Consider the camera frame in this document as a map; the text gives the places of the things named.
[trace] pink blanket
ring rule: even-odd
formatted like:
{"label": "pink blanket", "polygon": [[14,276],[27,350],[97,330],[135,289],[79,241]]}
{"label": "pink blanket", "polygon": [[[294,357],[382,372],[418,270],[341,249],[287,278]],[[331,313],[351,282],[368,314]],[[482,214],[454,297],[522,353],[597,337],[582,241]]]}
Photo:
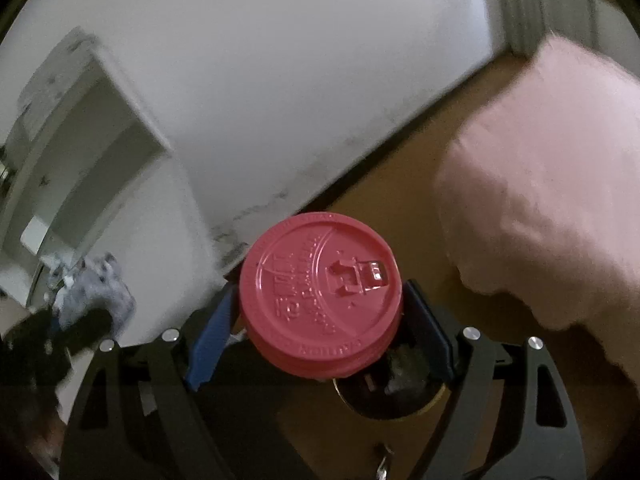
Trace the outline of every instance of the pink blanket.
{"label": "pink blanket", "polygon": [[450,144],[436,178],[450,258],[542,325],[583,322],[640,384],[640,82],[549,37]]}

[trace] pink pillow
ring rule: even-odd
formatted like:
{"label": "pink pillow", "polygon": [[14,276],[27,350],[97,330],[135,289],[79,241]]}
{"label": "pink pillow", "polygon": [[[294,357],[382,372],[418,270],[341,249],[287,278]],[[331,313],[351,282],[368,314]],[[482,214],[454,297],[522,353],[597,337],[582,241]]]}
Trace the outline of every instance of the pink pillow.
{"label": "pink pillow", "polygon": [[639,126],[635,77],[547,38],[462,128],[436,177],[447,249],[465,285],[509,291],[549,328],[607,309],[640,325]]}

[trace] brown surface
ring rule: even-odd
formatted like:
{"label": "brown surface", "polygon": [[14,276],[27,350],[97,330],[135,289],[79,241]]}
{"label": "brown surface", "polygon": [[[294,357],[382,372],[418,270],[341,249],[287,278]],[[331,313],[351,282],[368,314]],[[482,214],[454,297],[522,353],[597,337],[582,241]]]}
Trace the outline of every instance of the brown surface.
{"label": "brown surface", "polygon": [[[402,276],[417,279],[431,301],[450,308],[461,322],[477,326],[495,340],[517,343],[537,335],[545,341],[574,404],[592,474],[612,454],[637,415],[635,389],[606,361],[602,348],[585,330],[575,327],[549,332],[511,296],[486,297],[466,290],[447,261],[431,199],[431,183],[447,142],[523,65],[511,56],[491,63],[431,117],[418,121],[407,142],[348,190],[331,210],[357,218],[379,232],[393,249]],[[497,403],[498,393],[488,410],[473,465],[480,465],[488,449]],[[390,478],[400,480],[407,477],[424,449],[443,405],[441,402],[405,422],[373,422],[351,412],[332,384],[325,383],[297,392],[280,413],[280,422],[323,479],[367,474],[372,478],[372,447],[384,441],[396,451]]]}

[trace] red plastic lid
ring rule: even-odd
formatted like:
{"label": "red plastic lid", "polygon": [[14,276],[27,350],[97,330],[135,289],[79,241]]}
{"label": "red plastic lid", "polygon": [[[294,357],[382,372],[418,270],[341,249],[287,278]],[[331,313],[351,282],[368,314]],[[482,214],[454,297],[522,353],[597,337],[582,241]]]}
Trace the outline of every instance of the red plastic lid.
{"label": "red plastic lid", "polygon": [[398,328],[401,295],[386,242],[335,213],[269,229],[240,277],[251,340],[271,363],[303,377],[345,377],[375,362]]}

